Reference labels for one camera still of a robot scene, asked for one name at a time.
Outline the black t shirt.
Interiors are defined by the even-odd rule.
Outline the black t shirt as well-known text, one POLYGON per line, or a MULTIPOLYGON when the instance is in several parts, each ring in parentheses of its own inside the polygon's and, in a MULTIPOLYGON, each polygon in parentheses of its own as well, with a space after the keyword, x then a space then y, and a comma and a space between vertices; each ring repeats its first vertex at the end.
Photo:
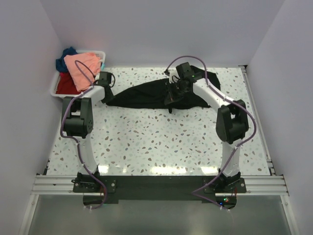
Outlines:
MULTIPOLYGON (((190 65, 195 72, 195 81, 207 77, 218 90, 221 89, 220 81, 217 75, 212 72, 202 70, 196 66, 190 65)), ((164 104, 167 95, 165 82, 168 78, 154 80, 142 83, 140 85, 128 88, 114 96, 113 100, 107 102, 108 106, 116 106, 133 109, 168 109, 171 113, 173 109, 187 110, 194 107, 209 108, 210 105, 200 96, 191 91, 189 103, 186 106, 168 107, 164 104)))

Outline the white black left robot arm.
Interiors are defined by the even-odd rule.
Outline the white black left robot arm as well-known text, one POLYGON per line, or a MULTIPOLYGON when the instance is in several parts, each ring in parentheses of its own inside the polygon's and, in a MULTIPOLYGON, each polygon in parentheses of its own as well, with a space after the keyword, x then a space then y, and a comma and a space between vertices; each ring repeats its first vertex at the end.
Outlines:
POLYGON ((95 176, 98 166, 91 146, 92 107, 99 101, 102 103, 111 101, 114 98, 112 93, 114 85, 115 76, 102 71, 87 90, 76 96, 63 98, 60 135, 64 139, 74 141, 79 163, 78 173, 89 175, 84 181, 84 186, 90 192, 96 192, 101 188, 101 180, 95 176))

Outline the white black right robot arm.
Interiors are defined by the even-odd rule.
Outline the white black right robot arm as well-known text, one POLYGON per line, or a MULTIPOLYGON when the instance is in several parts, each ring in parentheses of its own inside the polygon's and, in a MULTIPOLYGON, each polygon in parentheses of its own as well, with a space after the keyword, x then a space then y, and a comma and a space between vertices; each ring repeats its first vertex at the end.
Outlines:
POLYGON ((216 133, 222 141, 222 163, 218 175, 212 180, 223 192, 230 192, 241 177, 239 158, 240 143, 249 129, 246 104, 223 94, 209 80, 208 72, 191 66, 188 62, 164 71, 168 95, 165 104, 180 101, 187 94, 194 94, 216 111, 216 133))

